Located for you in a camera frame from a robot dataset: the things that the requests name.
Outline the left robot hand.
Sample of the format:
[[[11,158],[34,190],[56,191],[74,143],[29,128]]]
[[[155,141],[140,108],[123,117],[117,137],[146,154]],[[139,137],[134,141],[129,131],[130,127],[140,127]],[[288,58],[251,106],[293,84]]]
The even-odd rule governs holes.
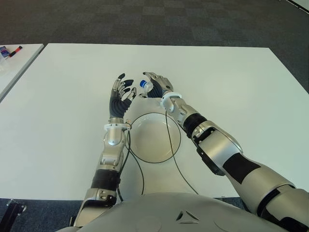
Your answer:
[[[121,74],[115,80],[109,101],[109,113],[111,118],[123,118],[137,95],[137,89],[131,87],[134,80],[123,80],[125,74]]]

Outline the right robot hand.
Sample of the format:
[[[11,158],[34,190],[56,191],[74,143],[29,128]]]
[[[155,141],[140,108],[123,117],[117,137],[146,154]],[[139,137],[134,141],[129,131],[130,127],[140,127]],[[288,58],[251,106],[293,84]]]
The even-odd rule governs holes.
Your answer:
[[[173,91],[171,82],[154,72],[143,72],[143,75],[149,78],[149,82],[152,83],[153,87],[151,90],[139,94],[141,98],[162,98],[167,92]]]

